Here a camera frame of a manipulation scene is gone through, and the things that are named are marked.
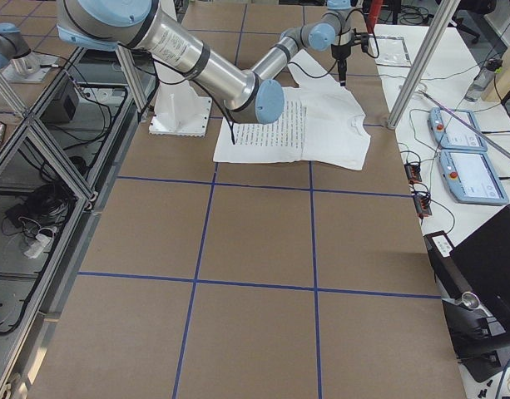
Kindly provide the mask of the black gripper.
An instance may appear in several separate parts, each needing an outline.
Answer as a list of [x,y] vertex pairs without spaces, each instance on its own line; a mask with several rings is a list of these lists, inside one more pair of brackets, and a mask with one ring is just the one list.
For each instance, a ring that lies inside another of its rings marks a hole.
[[339,84],[341,86],[346,86],[347,81],[347,58],[341,57],[338,59],[338,73],[339,73]]

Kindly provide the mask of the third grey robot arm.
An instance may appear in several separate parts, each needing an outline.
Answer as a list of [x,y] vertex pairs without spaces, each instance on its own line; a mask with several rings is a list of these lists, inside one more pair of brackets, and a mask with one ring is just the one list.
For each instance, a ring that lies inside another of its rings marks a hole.
[[31,48],[21,31],[10,22],[0,23],[0,69],[7,67],[12,60],[28,56]]

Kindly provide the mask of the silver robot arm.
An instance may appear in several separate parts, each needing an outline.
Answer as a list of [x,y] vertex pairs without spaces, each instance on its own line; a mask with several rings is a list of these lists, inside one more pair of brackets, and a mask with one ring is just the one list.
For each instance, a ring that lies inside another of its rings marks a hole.
[[284,110],[279,82],[238,69],[164,12],[157,1],[59,1],[57,30],[61,40],[78,47],[148,51],[221,101],[236,123],[270,124]]
[[338,67],[339,84],[346,86],[347,58],[360,41],[359,34],[349,25],[355,8],[351,1],[328,1],[327,6],[328,10],[318,22],[284,31],[252,71],[262,79],[274,78],[300,50],[311,48],[323,52],[330,49]]

